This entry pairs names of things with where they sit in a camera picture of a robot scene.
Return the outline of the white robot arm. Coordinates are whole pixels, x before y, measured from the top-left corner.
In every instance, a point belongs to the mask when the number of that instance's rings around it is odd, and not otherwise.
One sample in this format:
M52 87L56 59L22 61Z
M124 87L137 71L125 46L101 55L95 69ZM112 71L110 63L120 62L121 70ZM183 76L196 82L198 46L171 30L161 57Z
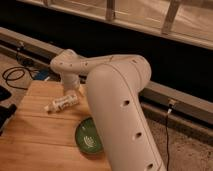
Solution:
M142 107L139 93L151 78L148 61L134 54L85 58L62 51L50 62L64 88L86 78L86 97L112 171L166 171Z

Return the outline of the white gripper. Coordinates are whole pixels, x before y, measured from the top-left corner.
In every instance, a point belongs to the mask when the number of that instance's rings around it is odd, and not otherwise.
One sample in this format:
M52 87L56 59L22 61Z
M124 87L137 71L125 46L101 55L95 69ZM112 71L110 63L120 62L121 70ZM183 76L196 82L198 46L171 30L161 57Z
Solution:
M80 84L80 78L76 74L62 74L61 81L65 95L76 93L79 97L85 96L84 87Z

